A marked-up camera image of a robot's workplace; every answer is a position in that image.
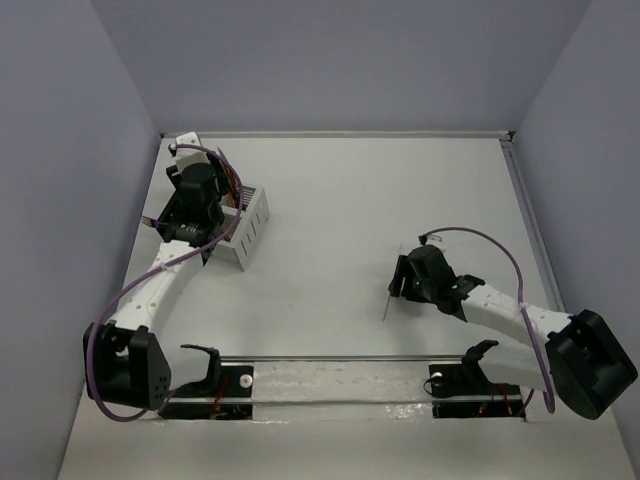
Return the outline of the white chopstick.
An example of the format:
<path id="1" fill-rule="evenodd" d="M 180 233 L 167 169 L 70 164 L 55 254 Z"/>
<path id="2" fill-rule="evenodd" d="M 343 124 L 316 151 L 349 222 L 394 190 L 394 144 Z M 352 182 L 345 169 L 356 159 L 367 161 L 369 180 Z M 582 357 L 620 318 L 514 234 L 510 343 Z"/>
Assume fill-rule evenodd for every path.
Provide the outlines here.
<path id="1" fill-rule="evenodd" d="M 394 265 L 397 264 L 397 257 L 402 254 L 402 251 L 403 251 L 403 241 L 400 241 L 399 242 L 399 246 L 398 246 L 398 250 L 396 252 L 396 263 Z M 385 320 L 386 320 L 386 317 L 387 317 L 387 314 L 388 314 L 388 310 L 389 310 L 389 305 L 390 305 L 390 302 L 391 302 L 391 293 L 389 292 L 388 288 L 387 288 L 387 294 L 388 295 L 387 295 L 387 299 L 386 299 L 383 315 L 382 315 L 382 318 L 381 318 L 382 322 L 385 322 Z"/>

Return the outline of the orange-handled knife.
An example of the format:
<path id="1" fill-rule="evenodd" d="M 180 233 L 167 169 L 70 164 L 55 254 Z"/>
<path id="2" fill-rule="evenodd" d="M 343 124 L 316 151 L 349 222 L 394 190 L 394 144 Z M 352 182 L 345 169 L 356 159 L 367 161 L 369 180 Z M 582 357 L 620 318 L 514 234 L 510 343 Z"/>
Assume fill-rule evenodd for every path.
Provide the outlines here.
<path id="1" fill-rule="evenodd" d="M 237 179 L 229 169 L 225 169 L 225 176 L 228 183 L 227 198 L 230 204 L 236 205 L 239 200 Z"/>

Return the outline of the iridescent rainbow fork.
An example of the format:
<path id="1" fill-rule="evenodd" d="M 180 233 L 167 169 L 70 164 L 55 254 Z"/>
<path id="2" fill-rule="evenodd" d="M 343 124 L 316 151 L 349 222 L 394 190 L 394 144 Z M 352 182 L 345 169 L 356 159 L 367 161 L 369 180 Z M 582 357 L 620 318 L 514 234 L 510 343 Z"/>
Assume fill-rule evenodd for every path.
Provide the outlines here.
<path id="1" fill-rule="evenodd" d="M 161 222 L 157 219 L 153 219 L 147 216 L 142 216 L 140 219 L 140 223 L 144 226 L 157 229 L 161 226 Z"/>

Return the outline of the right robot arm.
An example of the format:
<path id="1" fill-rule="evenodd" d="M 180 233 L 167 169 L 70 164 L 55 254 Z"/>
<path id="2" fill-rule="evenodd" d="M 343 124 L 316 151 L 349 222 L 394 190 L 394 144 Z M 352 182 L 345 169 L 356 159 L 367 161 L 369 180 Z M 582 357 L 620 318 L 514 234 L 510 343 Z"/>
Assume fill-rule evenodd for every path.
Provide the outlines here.
<path id="1" fill-rule="evenodd" d="M 515 341 L 510 347 L 487 339 L 467 350 L 460 379 L 470 391 L 518 385 L 542 393 L 550 413 L 563 403 L 578 416 L 596 420 L 639 377 L 601 315 L 537 307 L 481 278 L 457 275 L 433 244 L 399 255 L 388 291 L 393 298 L 430 304 L 446 316 Z"/>

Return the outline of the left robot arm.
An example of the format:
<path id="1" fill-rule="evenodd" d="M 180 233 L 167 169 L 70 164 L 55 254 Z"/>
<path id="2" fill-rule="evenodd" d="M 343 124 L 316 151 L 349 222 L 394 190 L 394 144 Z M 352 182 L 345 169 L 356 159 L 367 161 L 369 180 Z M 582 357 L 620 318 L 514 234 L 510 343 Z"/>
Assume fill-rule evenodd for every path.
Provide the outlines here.
<path id="1" fill-rule="evenodd" d="M 209 395 L 221 383 L 218 350 L 183 344 L 167 355 L 159 338 L 188 283 L 240 223 L 239 215 L 225 222 L 222 200 L 233 195 L 242 201 L 243 185 L 214 152 L 188 165 L 175 163 L 166 173 L 174 192 L 160 217 L 145 222 L 161 238 L 152 264 L 83 337 L 87 394 L 118 423 L 161 411 L 185 385 Z"/>

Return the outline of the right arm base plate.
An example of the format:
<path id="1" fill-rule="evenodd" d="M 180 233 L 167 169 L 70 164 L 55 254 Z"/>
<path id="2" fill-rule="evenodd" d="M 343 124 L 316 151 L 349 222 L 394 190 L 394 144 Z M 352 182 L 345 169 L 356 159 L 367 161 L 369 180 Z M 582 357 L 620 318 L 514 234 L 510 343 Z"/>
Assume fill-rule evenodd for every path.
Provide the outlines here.
<path id="1" fill-rule="evenodd" d="M 520 387 L 492 383 L 480 368 L 480 361 L 498 345 L 483 340 L 457 363 L 429 366 L 422 388 L 432 399 L 435 419 L 526 418 Z"/>

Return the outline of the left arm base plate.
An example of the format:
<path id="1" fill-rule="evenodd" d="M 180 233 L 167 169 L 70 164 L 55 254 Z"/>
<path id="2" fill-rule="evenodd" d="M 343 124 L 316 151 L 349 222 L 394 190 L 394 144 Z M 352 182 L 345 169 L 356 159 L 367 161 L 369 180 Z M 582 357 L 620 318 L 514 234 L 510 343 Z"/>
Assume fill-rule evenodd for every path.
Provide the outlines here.
<path id="1" fill-rule="evenodd" d="M 170 393 L 157 410 L 164 420 L 253 418 L 254 365 L 226 362 L 213 347 L 182 344 L 169 356 Z"/>

